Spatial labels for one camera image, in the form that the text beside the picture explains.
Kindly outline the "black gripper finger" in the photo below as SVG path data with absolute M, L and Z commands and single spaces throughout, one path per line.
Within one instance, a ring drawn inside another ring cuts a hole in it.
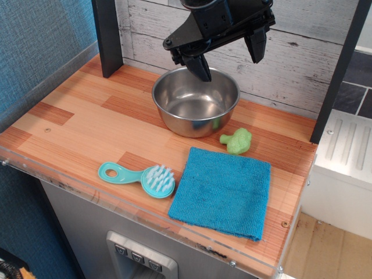
M 253 63 L 259 63 L 264 58 L 266 49 L 266 30 L 264 27 L 253 30 L 251 34 L 244 36 L 246 46 Z
M 198 56 L 183 56 L 183 62 L 195 77 L 203 82 L 211 82 L 212 76 L 203 54 Z

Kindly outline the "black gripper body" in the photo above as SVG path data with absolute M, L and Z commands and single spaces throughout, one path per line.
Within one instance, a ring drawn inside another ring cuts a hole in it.
M 198 56 L 229 44 L 253 30 L 266 32 L 275 24 L 273 1 L 181 1 L 191 11 L 186 21 L 164 41 L 176 64 L 183 56 Z

